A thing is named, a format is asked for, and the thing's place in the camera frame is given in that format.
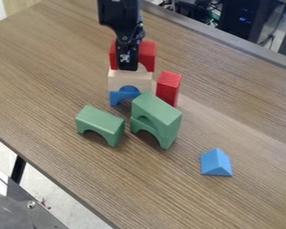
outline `blue wedge block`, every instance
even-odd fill
[[[200,169],[202,175],[233,176],[231,159],[219,148],[200,156]]]

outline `metal table leg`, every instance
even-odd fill
[[[21,157],[17,156],[17,159],[14,163],[13,172],[11,179],[20,184],[24,169],[25,169],[26,161],[24,161]]]

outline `green arch block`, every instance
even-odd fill
[[[132,100],[131,131],[152,133],[162,148],[168,149],[175,141],[181,127],[181,112],[168,105],[151,92]]]
[[[122,118],[89,105],[85,105],[75,120],[79,133],[95,131],[103,136],[111,147],[119,143],[125,132],[125,122]]]

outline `red block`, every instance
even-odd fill
[[[139,62],[142,63],[148,72],[154,72],[156,67],[156,43],[142,41],[139,49]]]
[[[119,66],[118,66],[117,61],[116,61],[115,39],[111,42],[109,58],[110,58],[111,69],[112,70],[118,70]]]
[[[178,102],[181,76],[173,72],[161,72],[156,84],[156,95],[171,106]]]
[[[119,66],[116,60],[115,39],[110,46],[110,66],[113,70],[118,70]],[[154,72],[156,67],[156,43],[151,41],[142,41],[139,50],[139,62],[142,63],[148,72]]]

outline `stacked blocks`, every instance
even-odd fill
[[[202,175],[233,176],[230,157],[219,148],[202,154],[200,165]]]
[[[173,72],[161,72],[156,85],[156,95],[171,106],[178,102],[181,76]]]
[[[118,69],[115,50],[116,40],[110,47],[110,70],[108,73],[108,90],[110,105],[117,106],[125,98],[136,98],[141,93],[152,88],[153,72],[156,62],[156,43],[142,41],[139,51],[139,61],[146,71],[123,71]]]
[[[118,70],[119,66],[116,60],[114,39],[111,42],[109,58],[112,70]],[[154,72],[156,67],[156,43],[151,41],[141,41],[139,49],[139,62],[142,63],[148,72]]]
[[[168,149],[175,141],[181,127],[181,112],[166,104],[151,92],[132,100],[131,131],[152,133],[162,148]]]
[[[95,131],[105,138],[108,145],[115,147],[125,132],[125,122],[122,118],[86,105],[76,116],[77,131]]]

